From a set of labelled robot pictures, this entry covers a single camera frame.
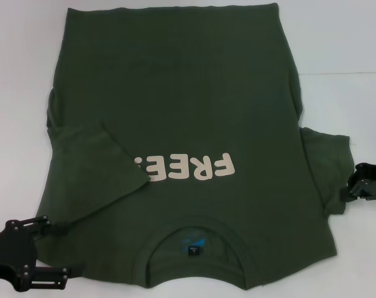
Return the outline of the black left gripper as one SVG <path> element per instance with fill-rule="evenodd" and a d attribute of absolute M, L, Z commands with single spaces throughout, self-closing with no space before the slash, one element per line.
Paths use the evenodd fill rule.
<path fill-rule="evenodd" d="M 83 275 L 84 264 L 69 267 L 35 267 L 37 250 L 33 237 L 64 235 L 65 224 L 53 223 L 47 216 L 9 220 L 0 232 L 0 279 L 15 291 L 25 292 L 32 282 L 66 282 Z"/>

